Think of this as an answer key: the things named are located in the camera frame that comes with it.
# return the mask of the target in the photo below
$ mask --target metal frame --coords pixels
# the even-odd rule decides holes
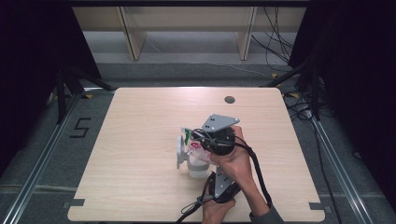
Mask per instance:
[[[321,140],[323,149],[326,153],[327,158],[329,159],[330,165],[359,223],[374,223],[363,199],[361,198],[355,186],[353,185],[352,180],[349,178],[349,175],[347,174],[347,170],[345,169],[344,165],[341,163],[337,155],[337,152],[332,146],[332,142],[330,141],[329,137],[324,131],[320,121],[318,121],[316,118],[312,118],[312,121],[315,125],[315,128],[318,130],[318,137]]]
[[[315,4],[310,0],[25,0],[25,2],[63,7],[307,7]]]
[[[52,135],[46,144],[44,150],[42,151],[40,157],[38,158],[37,162],[35,163],[35,167],[33,168],[32,172],[29,174],[26,182],[24,183],[20,193],[18,194],[17,198],[15,199],[14,203],[9,207],[6,217],[2,223],[18,223],[23,214],[26,205],[29,203],[30,198],[32,197],[33,192],[35,191],[35,186],[38,183],[38,180],[44,173],[48,162],[50,161],[52,152],[56,148],[59,139],[61,138],[62,132],[64,130],[67,121],[75,108],[80,95],[74,95],[71,98],[71,102],[69,103],[66,114],[62,122],[57,123],[55,126]]]

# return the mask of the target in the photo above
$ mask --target aluminum rail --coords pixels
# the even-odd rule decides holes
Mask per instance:
[[[67,107],[64,119],[62,120],[61,123],[55,126],[55,129],[52,132],[52,135],[48,143],[46,144],[44,150],[41,152],[40,157],[35,163],[35,167],[33,168],[32,172],[29,174],[29,177],[24,183],[14,203],[9,207],[6,217],[2,222],[3,224],[16,224],[20,220],[26,205],[29,203],[32,194],[35,191],[35,186],[37,185],[38,180],[40,179],[41,175],[44,173],[44,170],[51,158],[52,152],[54,151],[54,149],[56,148],[59,142],[59,139],[64,130],[64,126],[67,124],[70,114],[75,108],[79,98],[80,95],[72,96],[71,101]]]
[[[367,210],[366,205],[364,204],[363,199],[353,185],[352,180],[349,178],[347,170],[341,163],[320,121],[316,120],[315,118],[312,118],[312,121],[316,129],[318,130],[318,137],[320,138],[322,145],[324,146],[323,149],[326,153],[327,158],[329,159],[330,165],[332,166],[332,169],[334,170],[334,173],[341,185],[341,188],[343,189],[346,198],[348,199],[349,204],[352,207],[352,210],[355,213],[355,216],[358,219],[359,223],[374,223]]]

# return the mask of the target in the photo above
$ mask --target wooden table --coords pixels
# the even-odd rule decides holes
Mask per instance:
[[[241,120],[285,221],[324,219],[322,210],[310,209],[318,194],[279,90],[199,87],[116,91],[75,196],[84,204],[71,206],[69,219],[176,221],[205,183],[189,177],[186,162],[177,169],[177,136],[180,127],[200,128],[212,113]],[[244,195],[235,199],[224,221],[249,221]],[[201,209],[185,219],[201,220]]]

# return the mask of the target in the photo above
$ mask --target hand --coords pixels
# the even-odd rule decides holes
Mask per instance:
[[[203,224],[220,224],[227,212],[235,206],[235,199],[227,203],[216,203],[213,200],[204,203]]]
[[[244,145],[245,143],[241,141],[241,139],[245,141],[241,127],[233,126],[231,128],[235,133],[235,143]],[[250,157],[244,148],[235,146],[233,152],[225,156],[218,156],[211,153],[210,160],[220,166],[222,172],[239,185],[239,188],[247,198],[253,216],[259,217],[270,211],[254,182]]]
[[[244,140],[241,127],[232,126],[231,128],[235,133],[235,143],[244,145],[245,143],[241,141],[241,139]],[[210,160],[220,166],[222,172],[232,178],[242,190],[245,183],[251,183],[253,181],[250,157],[242,147],[235,146],[233,151],[225,156],[218,156],[211,153]]]

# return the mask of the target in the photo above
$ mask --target black sleeve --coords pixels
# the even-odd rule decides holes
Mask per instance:
[[[268,204],[270,211],[260,217],[254,217],[250,213],[250,220],[253,224],[280,224],[285,223],[279,213],[276,211],[273,204]]]

